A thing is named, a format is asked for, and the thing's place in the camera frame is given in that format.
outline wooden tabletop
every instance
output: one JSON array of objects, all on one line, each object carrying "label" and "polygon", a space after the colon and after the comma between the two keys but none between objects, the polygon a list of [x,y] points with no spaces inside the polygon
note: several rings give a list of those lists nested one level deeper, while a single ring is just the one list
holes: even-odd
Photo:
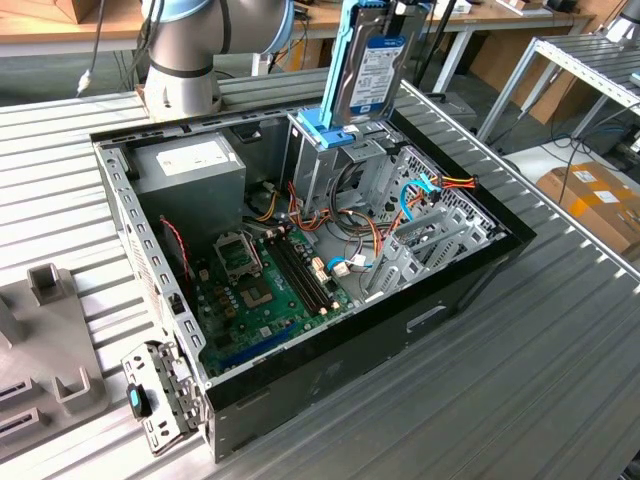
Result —
[{"label": "wooden tabletop", "polygon": [[[329,29],[336,28],[340,22],[341,5],[321,3],[315,7],[309,7],[309,14],[312,20],[309,24],[310,29]],[[470,23],[531,23],[541,20],[554,18],[556,20],[566,20],[569,18],[593,18],[590,13],[560,13],[554,12],[553,17],[539,16],[520,16],[512,12],[508,8],[496,3],[494,0],[485,0],[482,5],[474,5],[471,12],[466,15],[452,15],[449,20],[451,25],[461,25]],[[440,17],[437,15],[433,19],[433,26],[436,28],[440,24]]]},{"label": "wooden tabletop", "polygon": [[[140,3],[138,0],[108,0],[105,5],[105,20],[102,27],[102,38],[108,40],[135,39],[142,24]],[[340,5],[320,4],[309,8],[312,19],[309,28],[312,30],[335,29],[340,20]],[[79,42],[90,41],[95,37],[96,19],[94,10],[81,25],[59,23],[31,17],[0,12],[0,44],[10,43],[45,43],[45,42]],[[573,18],[589,18],[590,14],[573,14]],[[527,23],[536,22],[548,17],[521,17],[493,0],[485,0],[480,6],[474,6],[468,15],[451,17],[451,24],[468,23]],[[570,18],[566,13],[555,13],[556,19]],[[440,19],[435,17],[433,24],[437,26]],[[296,30],[302,25],[296,22]]]}]

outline expansion slot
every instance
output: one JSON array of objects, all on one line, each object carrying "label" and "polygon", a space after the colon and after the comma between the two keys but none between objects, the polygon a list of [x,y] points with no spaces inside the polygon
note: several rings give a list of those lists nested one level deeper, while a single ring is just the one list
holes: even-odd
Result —
[{"label": "expansion slot", "polygon": [[242,350],[241,352],[235,353],[230,357],[220,360],[220,366],[223,369],[230,368],[233,365],[240,365],[248,360],[251,360],[254,357],[257,357],[258,355],[262,355],[267,350],[270,350],[276,345],[287,341],[289,339],[289,336],[291,335],[291,332],[296,327],[297,325],[294,323],[281,332],[278,332],[275,335],[267,338],[266,340],[263,340],[260,343],[256,343],[255,345],[252,345],[249,348]]},{"label": "expansion slot", "polygon": [[312,315],[326,314],[331,300],[318,285],[316,279],[305,266],[298,252],[286,237],[268,239],[266,248],[280,272],[296,292],[307,311]]}]

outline computer chassis frame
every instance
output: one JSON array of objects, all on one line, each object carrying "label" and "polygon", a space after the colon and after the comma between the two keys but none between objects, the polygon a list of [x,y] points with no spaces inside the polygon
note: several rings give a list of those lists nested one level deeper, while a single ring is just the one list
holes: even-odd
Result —
[{"label": "computer chassis frame", "polygon": [[[196,347],[202,347],[204,337],[127,179],[122,149],[131,142],[144,145],[160,136],[213,131],[282,117],[310,105],[313,105],[312,100],[302,104],[281,102],[260,111],[175,120],[91,136],[116,229],[129,239],[129,244],[123,241],[127,256],[136,278],[145,286],[152,315],[167,334],[164,350],[173,351],[179,359],[186,357],[191,366],[197,365],[197,358],[193,358],[192,348],[184,346],[192,342]],[[388,121],[450,176],[470,176],[397,110]],[[183,411],[173,412],[179,420],[179,432],[175,437],[172,434],[171,441],[154,453],[164,453],[176,442],[200,430],[218,462],[376,368],[470,305],[535,237],[533,230],[481,184],[473,197],[505,228],[503,238],[378,300],[375,308],[357,311],[292,348],[236,368],[233,376],[218,376],[215,384],[203,370],[193,371],[192,368],[192,377],[185,380],[184,372],[176,378],[176,372],[167,369],[168,375],[173,375],[170,378],[172,393]],[[127,369],[125,365],[130,383],[133,372],[132,367]]]}]

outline power supply label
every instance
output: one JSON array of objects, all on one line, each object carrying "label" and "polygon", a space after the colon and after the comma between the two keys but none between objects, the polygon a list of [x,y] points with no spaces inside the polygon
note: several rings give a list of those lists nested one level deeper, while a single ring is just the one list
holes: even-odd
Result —
[{"label": "power supply label", "polygon": [[229,161],[215,140],[165,150],[158,153],[156,158],[168,177]]},{"label": "power supply label", "polygon": [[374,37],[367,43],[351,96],[351,112],[365,114],[380,110],[393,82],[394,61],[402,54],[404,37]]}]

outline ridged aluminum surface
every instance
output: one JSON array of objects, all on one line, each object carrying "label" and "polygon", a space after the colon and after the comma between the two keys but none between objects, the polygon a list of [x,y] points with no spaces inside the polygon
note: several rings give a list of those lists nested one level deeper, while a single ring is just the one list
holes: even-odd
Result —
[{"label": "ridged aluminum surface", "polygon": [[[326,71],[223,83],[227,105],[315,98]],[[474,307],[215,465],[200,437],[153,458],[120,358],[153,338],[87,133],[148,122],[133,94],[0,110],[0,282],[69,268],[110,408],[0,478],[616,478],[640,447],[638,277],[434,106],[397,107],[538,233]]]}]

